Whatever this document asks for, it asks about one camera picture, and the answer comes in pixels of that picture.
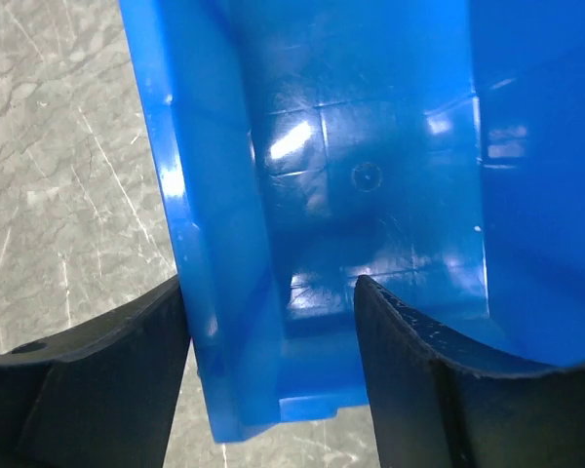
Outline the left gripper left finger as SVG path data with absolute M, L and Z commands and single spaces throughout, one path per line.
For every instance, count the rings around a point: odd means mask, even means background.
M 176 280 L 0 354 L 0 467 L 160 467 L 190 344 Z

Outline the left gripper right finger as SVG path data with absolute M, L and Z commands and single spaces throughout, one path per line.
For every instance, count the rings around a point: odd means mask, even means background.
M 489 347 L 368 276 L 354 312 L 382 466 L 585 467 L 585 363 Z

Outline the blue three-compartment plastic bin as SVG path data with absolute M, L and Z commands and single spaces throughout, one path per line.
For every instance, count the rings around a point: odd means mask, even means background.
M 120 10 L 216 442 L 367 402 L 362 275 L 585 361 L 585 1 Z

